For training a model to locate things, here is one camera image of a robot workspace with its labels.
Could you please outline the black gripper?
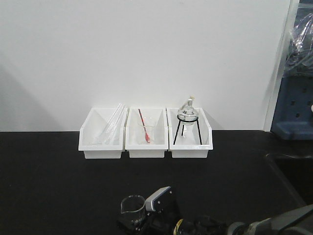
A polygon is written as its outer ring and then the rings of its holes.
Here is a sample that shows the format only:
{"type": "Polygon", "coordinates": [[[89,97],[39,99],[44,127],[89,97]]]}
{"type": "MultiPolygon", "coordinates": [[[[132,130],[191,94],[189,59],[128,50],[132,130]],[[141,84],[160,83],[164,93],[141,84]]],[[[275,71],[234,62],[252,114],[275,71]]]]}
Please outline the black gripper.
{"type": "Polygon", "coordinates": [[[226,224],[207,215],[197,216],[193,221],[181,213],[173,195],[167,205],[156,212],[148,212],[145,222],[139,220],[117,220],[117,227],[127,235],[224,235],[226,224]]]}

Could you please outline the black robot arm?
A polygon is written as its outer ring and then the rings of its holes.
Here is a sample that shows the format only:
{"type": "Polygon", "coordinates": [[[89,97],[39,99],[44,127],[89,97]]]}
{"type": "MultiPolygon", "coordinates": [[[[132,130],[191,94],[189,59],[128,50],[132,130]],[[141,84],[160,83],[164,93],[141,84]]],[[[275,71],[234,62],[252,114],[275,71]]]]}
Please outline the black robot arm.
{"type": "Polygon", "coordinates": [[[307,205],[250,224],[227,225],[202,215],[190,222],[184,218],[172,187],[162,187],[148,198],[125,197],[117,226],[128,235],[311,235],[313,207],[307,205]]]}

